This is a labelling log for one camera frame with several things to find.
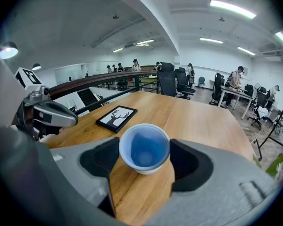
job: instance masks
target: ceiling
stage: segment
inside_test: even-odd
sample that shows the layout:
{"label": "ceiling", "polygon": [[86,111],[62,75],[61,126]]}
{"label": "ceiling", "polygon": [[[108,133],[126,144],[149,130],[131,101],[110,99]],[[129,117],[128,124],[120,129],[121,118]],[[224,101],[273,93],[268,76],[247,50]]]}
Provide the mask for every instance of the ceiling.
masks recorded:
{"label": "ceiling", "polygon": [[[219,1],[257,16],[247,19],[210,7],[210,0],[166,0],[180,43],[200,43],[200,37],[211,38],[224,41],[221,46],[235,51],[240,46],[257,55],[283,58],[283,44],[275,37],[275,32],[283,30],[283,23],[270,1]],[[111,52],[148,38],[155,40],[149,48],[166,46],[157,30],[120,0],[21,0],[0,32],[0,43],[13,41],[22,54],[66,43]]]}

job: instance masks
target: wooden floor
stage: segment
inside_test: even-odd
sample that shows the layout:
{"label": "wooden floor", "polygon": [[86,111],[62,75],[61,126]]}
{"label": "wooden floor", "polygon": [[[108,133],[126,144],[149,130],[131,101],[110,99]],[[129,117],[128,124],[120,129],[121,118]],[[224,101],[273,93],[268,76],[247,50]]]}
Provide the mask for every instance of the wooden floor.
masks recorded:
{"label": "wooden floor", "polygon": [[[205,104],[208,104],[211,101],[211,95],[212,91],[209,89],[200,89],[200,88],[194,88],[196,90],[194,96],[191,96],[191,100],[202,102]],[[246,114],[244,120],[241,120],[241,116],[243,115],[243,112],[245,110],[245,107],[243,106],[243,102],[238,102],[237,107],[235,110],[233,110],[232,107],[229,107],[229,111],[233,114],[233,116],[236,118],[238,123],[241,125],[242,129],[244,130],[246,136],[251,141],[255,140],[256,137],[259,135],[259,127],[254,124],[251,126],[252,121],[247,120],[247,118],[251,115],[253,117],[254,113],[249,110],[249,113]],[[272,127],[269,128],[270,123],[263,123],[262,125],[262,131],[260,132],[260,135],[258,136],[259,144],[261,144],[269,132],[271,131]],[[273,133],[273,138],[278,139],[279,137]],[[252,143],[252,146],[254,148],[255,154],[257,158],[259,158],[259,151],[257,148],[257,144]],[[261,147],[262,152],[262,161],[260,162],[260,165],[263,170],[266,170],[268,166],[277,158],[277,156],[280,153],[283,153],[283,147],[281,147],[276,142],[272,141],[271,139],[268,139],[265,144]]]}

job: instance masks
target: desk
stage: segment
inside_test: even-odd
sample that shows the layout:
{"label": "desk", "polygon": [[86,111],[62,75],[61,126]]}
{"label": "desk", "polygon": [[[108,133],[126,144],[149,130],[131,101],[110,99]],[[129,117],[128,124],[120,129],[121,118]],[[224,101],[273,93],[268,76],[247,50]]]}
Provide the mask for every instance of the desk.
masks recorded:
{"label": "desk", "polygon": [[238,92],[238,91],[236,91],[234,89],[231,89],[230,87],[221,86],[221,89],[222,89],[222,94],[221,94],[221,98],[220,98],[219,103],[218,103],[218,107],[220,107],[220,105],[222,103],[223,97],[225,96],[225,92],[238,96],[233,110],[236,108],[238,100],[240,99],[240,97],[246,98],[246,99],[249,100],[249,103],[248,103],[248,105],[247,105],[247,107],[246,107],[246,109],[245,109],[245,111],[244,111],[244,113],[243,113],[243,115],[241,117],[241,119],[243,120],[245,115],[246,115],[246,112],[249,110],[249,107],[250,107],[250,104],[251,104],[251,101],[253,100],[253,98],[248,96],[247,94],[244,94],[242,92]]}
{"label": "desk", "polygon": [[[115,134],[97,125],[95,121],[117,105],[135,108],[138,112]],[[121,137],[128,128],[139,123],[157,125],[169,138],[225,149],[250,161],[253,157],[248,138],[228,110],[142,91],[80,117],[76,126],[66,128],[46,144],[49,148],[57,148]],[[146,176],[138,174],[119,158],[110,174],[110,189],[117,219],[130,225],[144,224],[166,203],[173,181],[174,169],[169,159],[159,171]]]}

